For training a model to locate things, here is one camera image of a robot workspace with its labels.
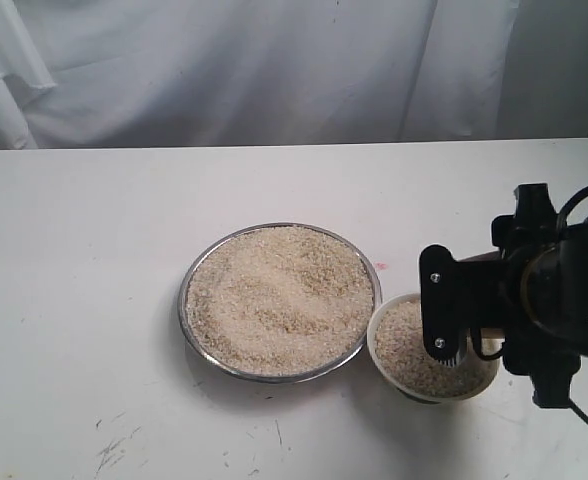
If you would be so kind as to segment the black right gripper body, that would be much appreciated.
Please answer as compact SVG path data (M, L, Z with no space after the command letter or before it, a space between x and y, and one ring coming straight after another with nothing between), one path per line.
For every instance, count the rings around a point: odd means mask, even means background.
M529 378L536 406L568 409L579 355L543 332L522 299L528 268L552 248L557 212L545 183L519 185L514 197L515 211L491 222L494 250L458 263L469 288L472 344L482 359L501 359L509 373Z

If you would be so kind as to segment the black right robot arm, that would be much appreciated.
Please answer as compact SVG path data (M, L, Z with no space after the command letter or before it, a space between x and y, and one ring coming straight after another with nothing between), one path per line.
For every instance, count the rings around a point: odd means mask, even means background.
M530 378L538 407L568 409L572 377L588 357L588 216L567 218L588 186L561 209L544 183L514 195L514 214L491 224L493 252L464 260L442 245L421 252L423 345L448 367L469 349L499 359Z

